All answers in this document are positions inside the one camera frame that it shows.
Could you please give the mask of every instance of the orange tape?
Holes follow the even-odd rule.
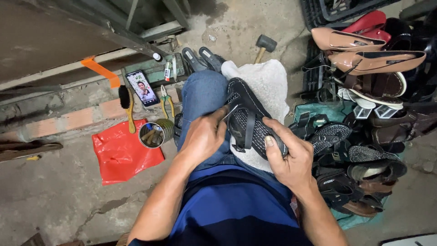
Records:
[[[109,71],[108,69],[102,67],[97,62],[95,62],[93,60],[94,57],[95,56],[85,58],[82,61],[80,61],[80,63],[82,63],[82,65],[88,67],[92,71],[107,78],[109,80],[109,83],[111,84],[111,88],[120,87],[120,79],[118,78],[118,76],[116,74],[114,74],[113,72]]]

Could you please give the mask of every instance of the knee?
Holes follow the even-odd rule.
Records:
[[[228,85],[225,76],[212,70],[203,70],[190,75],[185,81],[184,88],[187,86],[208,86],[209,88],[222,88]]]

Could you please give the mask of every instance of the concrete floor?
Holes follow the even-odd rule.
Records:
[[[302,73],[298,70],[306,57],[309,32],[299,0],[190,2],[192,28],[178,36],[182,47],[198,50],[207,46],[239,66],[254,61],[255,41],[266,34],[278,41],[278,46],[263,60],[278,59],[285,66],[289,95],[301,90]],[[396,17],[412,2],[403,0],[383,11],[388,17]],[[293,107],[295,100],[289,97],[287,103]],[[90,136],[63,144],[62,150],[44,154],[36,162],[1,164],[0,241],[20,245],[36,232],[42,234],[46,245],[75,238],[87,245],[117,240],[130,230],[143,202],[176,154],[173,142],[168,142],[162,147],[166,161],[127,182],[102,186]],[[435,133],[412,142],[405,156],[408,174],[394,188],[382,219],[347,230],[351,245],[376,246],[384,239],[437,232],[437,167],[432,169],[436,149]],[[426,174],[423,168],[434,173]]]

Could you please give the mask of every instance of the forearm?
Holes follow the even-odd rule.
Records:
[[[152,241],[168,237],[179,214],[185,185],[193,171],[192,166],[195,166],[185,163],[187,159],[182,153],[175,157],[141,208],[128,243],[134,238]]]
[[[346,236],[315,182],[303,193],[295,195],[301,205],[303,229],[315,246],[347,246]]]

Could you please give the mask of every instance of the fingernail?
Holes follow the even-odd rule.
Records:
[[[266,142],[266,147],[272,147],[274,145],[273,138],[271,136],[266,136],[264,141]]]

